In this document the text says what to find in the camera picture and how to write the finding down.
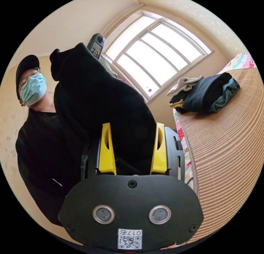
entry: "woman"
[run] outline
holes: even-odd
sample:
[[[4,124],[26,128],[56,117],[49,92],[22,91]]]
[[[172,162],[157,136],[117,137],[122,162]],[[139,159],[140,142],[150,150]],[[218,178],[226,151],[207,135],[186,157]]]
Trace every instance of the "woman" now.
[[[58,213],[68,191],[80,181],[80,166],[71,162],[36,56],[29,55],[18,65],[16,93],[21,106],[29,108],[16,141],[19,172],[41,212],[62,226]]]

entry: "window sill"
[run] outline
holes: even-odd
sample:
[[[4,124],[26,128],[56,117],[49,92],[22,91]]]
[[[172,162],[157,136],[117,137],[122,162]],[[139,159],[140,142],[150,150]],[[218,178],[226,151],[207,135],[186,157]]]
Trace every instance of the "window sill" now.
[[[158,97],[161,93],[168,90],[168,88],[172,87],[175,81],[179,77],[183,77],[186,73],[188,73],[190,70],[192,70],[194,67],[199,65],[201,62],[203,62],[206,58],[210,57],[215,51],[212,51],[208,55],[203,56],[202,58],[196,59],[191,66],[188,66],[186,69],[182,69],[178,74],[176,74],[173,78],[171,78],[167,83],[165,83],[159,90],[157,90],[149,99],[145,99],[146,103],[151,102],[156,97]]]

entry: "bamboo mat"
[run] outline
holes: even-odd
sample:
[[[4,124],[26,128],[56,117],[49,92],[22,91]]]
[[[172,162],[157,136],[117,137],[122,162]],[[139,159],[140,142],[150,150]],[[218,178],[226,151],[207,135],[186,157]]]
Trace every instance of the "bamboo mat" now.
[[[196,168],[204,221],[199,240],[223,227],[247,200],[264,163],[264,86],[258,69],[228,71],[240,90],[219,112],[178,114]]]

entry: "eyeglasses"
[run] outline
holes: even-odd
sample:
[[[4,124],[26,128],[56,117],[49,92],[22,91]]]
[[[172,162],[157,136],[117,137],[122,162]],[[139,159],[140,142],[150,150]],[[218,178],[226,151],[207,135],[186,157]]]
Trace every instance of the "eyeglasses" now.
[[[24,89],[27,86],[27,84],[28,84],[28,78],[30,76],[37,77],[39,75],[39,73],[40,73],[40,68],[38,68],[38,67],[34,68],[27,77],[24,77],[24,78],[21,79],[21,81],[19,82],[18,87],[20,89]]]

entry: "window frame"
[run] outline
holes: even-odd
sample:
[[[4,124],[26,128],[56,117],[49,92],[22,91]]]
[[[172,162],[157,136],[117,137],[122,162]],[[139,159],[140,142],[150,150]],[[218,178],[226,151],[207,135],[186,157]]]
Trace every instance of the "window frame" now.
[[[117,55],[117,57],[115,59],[111,59],[108,55],[107,55],[107,50],[112,46],[112,44],[119,38],[119,36],[125,31],[127,30],[133,23],[135,23],[136,21],[138,21],[141,17],[146,16],[149,18],[154,19],[155,21],[150,24],[149,26],[147,26],[146,28],[144,28],[138,35],[136,35],[122,50],[121,52]],[[112,64],[131,84],[132,86],[134,86],[145,98],[146,102],[149,102],[151,99],[153,99],[154,97],[156,97],[157,95],[159,95],[160,93],[162,93],[164,91],[164,89],[171,84],[173,81],[175,81],[179,76],[183,75],[184,73],[186,73],[187,71],[189,71],[191,68],[193,68],[195,65],[197,65],[202,59],[204,59],[205,57],[207,57],[209,54],[212,53],[212,51],[210,50],[210,53],[206,53],[206,51],[196,42],[194,41],[191,37],[189,37],[187,34],[185,34],[183,31],[181,31],[179,28],[173,26],[172,24],[166,22],[164,20],[164,17],[161,17],[160,19],[157,19],[151,15],[148,15],[146,13],[142,13],[142,15],[140,17],[138,17],[137,19],[135,19],[133,22],[131,22],[115,39],[113,42],[111,42],[111,44],[104,50],[103,56],[106,58],[106,60]],[[156,35],[155,33],[151,32],[155,27],[157,27],[158,25],[163,24],[164,26],[170,28],[171,30],[173,30],[174,32],[176,32],[177,34],[179,34],[180,36],[182,36],[184,39],[186,39],[189,43],[191,43],[199,52],[200,52],[200,56],[198,58],[196,58],[194,61],[190,62],[181,52],[178,51],[178,49],[176,49],[175,47],[173,47],[170,43],[166,42],[164,39],[162,39],[161,37],[159,37],[158,35]],[[147,42],[145,42],[144,40],[141,39],[141,37],[143,37],[144,35],[146,35],[147,33],[150,33],[151,35],[155,36],[156,38],[158,38],[160,41],[164,42],[166,45],[168,45],[172,50],[174,50],[179,56],[181,56],[186,62],[187,65],[182,68],[181,70],[178,70],[165,56],[163,56],[158,50],[156,50],[155,48],[153,48],[151,45],[149,45]],[[160,85],[160,83],[158,83],[158,81],[141,65],[139,64],[134,58],[132,58],[130,55],[128,55],[126,52],[128,51],[128,49],[136,42],[136,41],[140,41],[144,44],[146,44],[147,46],[149,46],[151,49],[153,49],[156,53],[158,53],[160,56],[162,56],[163,59],[165,59],[165,61],[167,61],[176,71],[177,73],[172,76],[167,82],[165,82],[163,85]],[[144,89],[135,81],[135,79],[124,69],[122,68],[122,66],[120,66],[117,61],[119,60],[119,58],[125,55],[127,56],[130,60],[132,60],[135,64],[137,64],[159,87],[159,89],[153,93],[151,96],[149,96]]]

